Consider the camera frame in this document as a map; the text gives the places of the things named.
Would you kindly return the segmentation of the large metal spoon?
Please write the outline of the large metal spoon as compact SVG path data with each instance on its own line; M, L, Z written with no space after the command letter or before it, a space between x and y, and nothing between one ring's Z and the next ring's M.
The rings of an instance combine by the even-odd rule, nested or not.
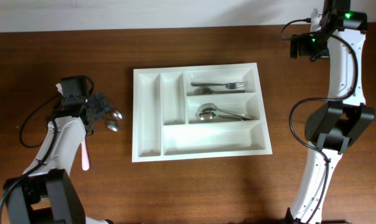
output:
M206 103L206 104L199 106L198 111L200 111L200 112L219 111L219 112L222 112L222 113L227 113L227 114L230 114L230 115L239 116L239 117L242 117L244 119L249 119L249 120L254 119L254 117L252 115L244 114L244 113L238 113L238 112L234 112L234 111L230 111L230 110L224 110L224 109L218 108L213 103Z
M195 117L201 121L213 120L215 118L238 119L242 121L253 120L253 118L247 118L244 116L217 114L213 111L197 111Z

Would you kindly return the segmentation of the metal fork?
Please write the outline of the metal fork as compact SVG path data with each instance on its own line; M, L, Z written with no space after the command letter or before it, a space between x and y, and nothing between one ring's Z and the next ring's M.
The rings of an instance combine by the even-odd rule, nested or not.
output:
M194 90L194 95L218 95L218 94L231 94L231 93L246 93L246 91L245 90L216 91L209 87L199 87Z
M231 82L231 83L203 83L203 82L191 82L191 86L222 86L229 90L235 90L238 88L243 88L245 82Z

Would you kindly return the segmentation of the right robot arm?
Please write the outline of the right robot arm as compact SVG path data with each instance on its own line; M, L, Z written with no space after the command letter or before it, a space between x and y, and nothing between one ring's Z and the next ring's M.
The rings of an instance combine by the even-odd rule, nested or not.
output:
M375 110L366 105L362 90L362 51L367 34L367 15L352 11L350 0L325 0L322 11L313 10L305 22L311 30L284 35L290 57L330 61L327 97L307 119L304 135L295 139L308 149L299 192L287 209L283 223L322 223L322 208L332 174L342 155L374 120Z

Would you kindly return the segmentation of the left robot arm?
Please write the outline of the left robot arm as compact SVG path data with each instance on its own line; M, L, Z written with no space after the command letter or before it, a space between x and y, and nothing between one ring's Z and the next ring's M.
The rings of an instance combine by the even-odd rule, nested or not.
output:
M21 176L4 183L0 223L3 210L11 223L99 223L86 216L70 171L94 122L109 114L111 106L102 92L58 97L35 159Z

